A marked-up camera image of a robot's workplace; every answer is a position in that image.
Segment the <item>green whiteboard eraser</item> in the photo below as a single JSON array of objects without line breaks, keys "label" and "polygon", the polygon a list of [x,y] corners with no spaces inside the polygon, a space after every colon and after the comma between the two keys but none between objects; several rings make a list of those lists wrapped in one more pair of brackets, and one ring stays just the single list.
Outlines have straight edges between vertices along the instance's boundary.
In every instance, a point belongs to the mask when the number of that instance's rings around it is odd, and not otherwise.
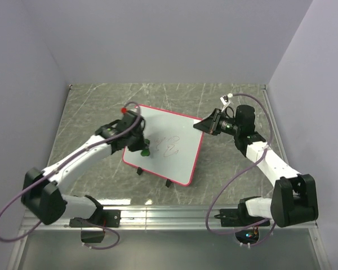
[{"label": "green whiteboard eraser", "polygon": [[149,146],[150,146],[150,141],[148,139],[144,139],[144,149],[141,151],[140,155],[143,157],[148,157],[150,156],[150,150],[149,150]]}]

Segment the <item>pink framed whiteboard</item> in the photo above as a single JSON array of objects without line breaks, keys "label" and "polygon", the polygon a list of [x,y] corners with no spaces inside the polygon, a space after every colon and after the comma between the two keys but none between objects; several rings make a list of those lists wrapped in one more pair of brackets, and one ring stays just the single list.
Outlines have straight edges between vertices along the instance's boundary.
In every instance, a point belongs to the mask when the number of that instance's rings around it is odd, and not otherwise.
[{"label": "pink framed whiteboard", "polygon": [[201,119],[147,105],[140,108],[150,155],[125,149],[123,162],[181,186],[190,185],[203,140],[203,132],[193,125]]}]

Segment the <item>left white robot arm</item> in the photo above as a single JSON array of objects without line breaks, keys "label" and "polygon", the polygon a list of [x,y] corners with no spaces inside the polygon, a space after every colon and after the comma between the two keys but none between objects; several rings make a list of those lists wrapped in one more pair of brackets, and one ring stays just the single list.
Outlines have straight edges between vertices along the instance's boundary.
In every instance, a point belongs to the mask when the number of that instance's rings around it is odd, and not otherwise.
[{"label": "left white robot arm", "polygon": [[21,202],[43,224],[60,218],[83,219],[89,226],[102,225],[103,206],[92,196],[68,196],[65,191],[88,168],[123,149],[149,152],[144,137],[145,119],[128,110],[121,119],[101,126],[81,147],[42,170],[32,168],[24,179]]}]

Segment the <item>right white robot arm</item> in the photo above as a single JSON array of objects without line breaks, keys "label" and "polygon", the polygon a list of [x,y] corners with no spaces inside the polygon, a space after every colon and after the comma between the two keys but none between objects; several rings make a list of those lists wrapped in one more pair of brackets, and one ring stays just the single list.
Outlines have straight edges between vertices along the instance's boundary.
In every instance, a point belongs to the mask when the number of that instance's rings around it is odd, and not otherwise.
[{"label": "right white robot arm", "polygon": [[233,136],[236,148],[262,171],[274,188],[271,198],[256,196],[240,200],[236,210],[240,226],[273,220],[283,228],[318,219],[314,178],[291,168],[271,149],[255,129],[252,106],[239,105],[232,117],[224,110],[215,109],[193,127],[213,136],[220,133]]}]

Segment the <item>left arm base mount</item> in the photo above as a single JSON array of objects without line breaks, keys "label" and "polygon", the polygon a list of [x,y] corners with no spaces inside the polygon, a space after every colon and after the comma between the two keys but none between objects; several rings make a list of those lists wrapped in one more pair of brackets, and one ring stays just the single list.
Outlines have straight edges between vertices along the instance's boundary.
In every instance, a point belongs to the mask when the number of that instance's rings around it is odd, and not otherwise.
[{"label": "left arm base mount", "polygon": [[[102,210],[99,214],[94,214],[94,217],[90,219],[71,219],[69,221],[69,228],[81,229],[80,237],[83,246],[95,250],[104,250],[113,248],[119,244],[121,237],[115,228],[119,227],[120,221],[120,210]],[[113,244],[107,247],[92,246],[92,244],[102,243],[107,233],[112,233],[117,237]]]}]

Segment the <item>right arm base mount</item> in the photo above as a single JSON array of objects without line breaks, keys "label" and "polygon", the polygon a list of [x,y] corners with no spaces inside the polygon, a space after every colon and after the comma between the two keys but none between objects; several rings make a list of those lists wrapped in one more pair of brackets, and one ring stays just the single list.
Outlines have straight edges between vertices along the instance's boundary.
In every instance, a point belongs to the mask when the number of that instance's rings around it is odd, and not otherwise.
[{"label": "right arm base mount", "polygon": [[248,247],[258,243],[260,239],[260,227],[270,226],[269,220],[264,222],[265,219],[262,217],[249,216],[247,210],[240,210],[239,208],[220,209],[219,214],[214,215],[214,218],[220,220],[221,227],[241,228],[260,222],[258,225],[251,226],[234,234],[240,245],[247,245]]}]

